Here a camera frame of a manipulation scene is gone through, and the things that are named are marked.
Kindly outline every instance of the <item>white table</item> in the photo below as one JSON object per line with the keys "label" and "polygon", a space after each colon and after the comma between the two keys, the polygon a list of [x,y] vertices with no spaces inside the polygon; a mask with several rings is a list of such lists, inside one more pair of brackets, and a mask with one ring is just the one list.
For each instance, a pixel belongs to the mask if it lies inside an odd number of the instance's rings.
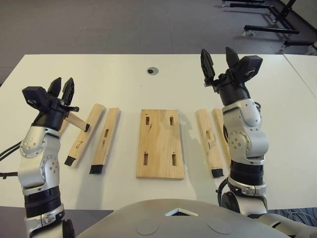
{"label": "white table", "polygon": [[284,55],[303,82],[317,97],[317,56]]}
{"label": "white table", "polygon": [[[270,142],[264,167],[268,208],[316,207],[316,99],[284,56],[261,57],[262,68],[247,87],[262,104],[263,130]],[[225,55],[212,59],[216,73],[225,72]],[[148,75],[150,66],[159,68],[159,74]],[[199,55],[26,55],[0,88],[0,151],[21,140],[37,114],[21,90],[48,88],[59,76],[63,83],[74,78],[72,105],[80,107],[79,117],[85,119],[94,103],[121,109],[104,175],[90,175],[89,170],[105,117],[76,168],[63,163],[79,129],[70,125],[62,136],[60,190],[66,209],[112,210],[155,198],[217,204],[220,181],[212,179],[205,164],[194,112],[221,108],[222,103],[212,88],[203,86]],[[179,110],[184,180],[135,177],[141,109]],[[19,163],[14,153],[0,163],[0,170],[17,171]],[[0,206],[24,206],[17,178],[0,180],[0,190]]]}

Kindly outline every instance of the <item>black tape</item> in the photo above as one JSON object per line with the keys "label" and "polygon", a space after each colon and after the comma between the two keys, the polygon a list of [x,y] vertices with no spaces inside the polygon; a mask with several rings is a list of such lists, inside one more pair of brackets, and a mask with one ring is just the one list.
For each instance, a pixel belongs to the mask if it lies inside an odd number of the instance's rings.
{"label": "black tape", "polygon": [[24,196],[26,217],[36,217],[61,205],[59,187]]}
{"label": "black tape", "polygon": [[73,158],[71,156],[67,156],[67,159],[66,159],[64,164],[71,166],[75,160],[76,160],[75,158]]}
{"label": "black tape", "polygon": [[211,174],[212,174],[213,178],[218,178],[218,177],[223,176],[223,171],[222,171],[222,169],[213,169],[213,170],[211,170]]}
{"label": "black tape", "polygon": [[88,131],[89,127],[90,127],[90,125],[87,123],[87,124],[86,124],[86,129],[85,129],[85,132],[87,132],[87,131]]}
{"label": "black tape", "polygon": [[103,165],[91,165],[89,174],[100,175],[103,171]]}

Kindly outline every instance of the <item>gray carpet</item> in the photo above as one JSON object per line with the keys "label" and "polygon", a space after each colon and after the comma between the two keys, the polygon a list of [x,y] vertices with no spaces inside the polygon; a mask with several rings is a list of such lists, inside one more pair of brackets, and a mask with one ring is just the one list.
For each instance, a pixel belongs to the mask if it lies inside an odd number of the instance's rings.
{"label": "gray carpet", "polygon": [[[270,26],[266,13],[221,8],[221,0],[0,0],[0,84],[24,54],[199,54],[203,47],[222,54],[226,46],[276,54],[283,34],[241,38],[246,24]],[[301,31],[292,40],[317,40],[293,14],[288,19]]]}

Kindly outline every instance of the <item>rectangular slot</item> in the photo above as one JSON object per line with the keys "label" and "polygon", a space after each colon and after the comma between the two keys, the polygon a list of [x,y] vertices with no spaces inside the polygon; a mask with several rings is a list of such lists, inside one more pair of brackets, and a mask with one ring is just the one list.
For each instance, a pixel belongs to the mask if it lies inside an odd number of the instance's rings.
{"label": "rectangular slot", "polygon": [[144,153],[143,165],[148,165],[148,158],[149,158],[149,154],[148,153]]}
{"label": "rectangular slot", "polygon": [[108,132],[109,132],[109,129],[107,129],[107,130],[105,131],[104,137],[107,137],[107,136],[108,136]]}
{"label": "rectangular slot", "polygon": [[176,166],[176,155],[172,154],[172,165]]}
{"label": "rectangular slot", "polygon": [[206,137],[207,137],[207,140],[210,140],[210,139],[211,139],[210,134],[209,134],[209,131],[206,131]]}

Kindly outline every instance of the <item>black tip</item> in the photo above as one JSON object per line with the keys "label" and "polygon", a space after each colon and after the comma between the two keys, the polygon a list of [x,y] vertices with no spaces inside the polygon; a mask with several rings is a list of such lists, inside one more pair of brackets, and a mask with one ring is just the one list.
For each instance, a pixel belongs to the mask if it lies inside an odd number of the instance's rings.
{"label": "black tip", "polygon": [[89,174],[100,175],[103,171],[103,165],[91,165]]}
{"label": "black tip", "polygon": [[211,170],[211,174],[212,174],[212,177],[218,178],[223,176],[223,171],[222,169],[214,169],[214,170]]}
{"label": "black tip", "polygon": [[87,124],[86,124],[86,129],[85,129],[85,132],[87,132],[87,131],[88,131],[89,127],[90,127],[90,125],[87,123]]}
{"label": "black tip", "polygon": [[76,159],[70,156],[67,156],[67,159],[64,164],[71,166]]}

